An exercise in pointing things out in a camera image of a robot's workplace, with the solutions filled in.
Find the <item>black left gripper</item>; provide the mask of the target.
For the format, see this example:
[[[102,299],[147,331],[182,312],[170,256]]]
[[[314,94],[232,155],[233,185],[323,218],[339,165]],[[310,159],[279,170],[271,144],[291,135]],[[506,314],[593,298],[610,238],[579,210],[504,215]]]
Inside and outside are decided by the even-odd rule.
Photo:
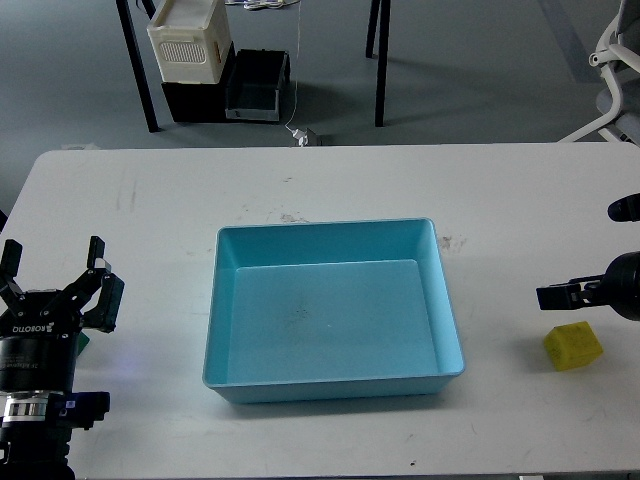
[[[79,332],[116,328],[125,283],[104,258],[105,242],[89,241],[86,270],[63,290],[23,294],[15,282],[22,245],[7,239],[1,257],[1,391],[72,390]]]

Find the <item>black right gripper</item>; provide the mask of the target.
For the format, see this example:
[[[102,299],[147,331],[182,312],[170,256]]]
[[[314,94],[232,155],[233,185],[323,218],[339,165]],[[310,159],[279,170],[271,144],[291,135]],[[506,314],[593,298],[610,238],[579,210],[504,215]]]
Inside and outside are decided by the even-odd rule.
[[[607,208],[614,222],[640,220],[640,194],[635,193],[612,202]],[[545,310],[577,310],[601,306],[596,290],[606,305],[620,316],[639,320],[639,253],[630,252],[615,258],[603,275],[570,279],[536,289],[539,308]]]

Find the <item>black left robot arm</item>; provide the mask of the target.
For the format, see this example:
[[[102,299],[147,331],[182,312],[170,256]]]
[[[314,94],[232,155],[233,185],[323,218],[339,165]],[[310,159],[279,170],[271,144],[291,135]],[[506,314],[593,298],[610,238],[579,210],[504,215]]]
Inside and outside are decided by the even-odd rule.
[[[104,258],[104,241],[89,242],[86,270],[64,289],[22,290],[15,281],[22,254],[8,239],[1,257],[1,476],[72,479],[69,442],[110,409],[103,391],[73,389],[86,329],[112,332],[123,281]]]

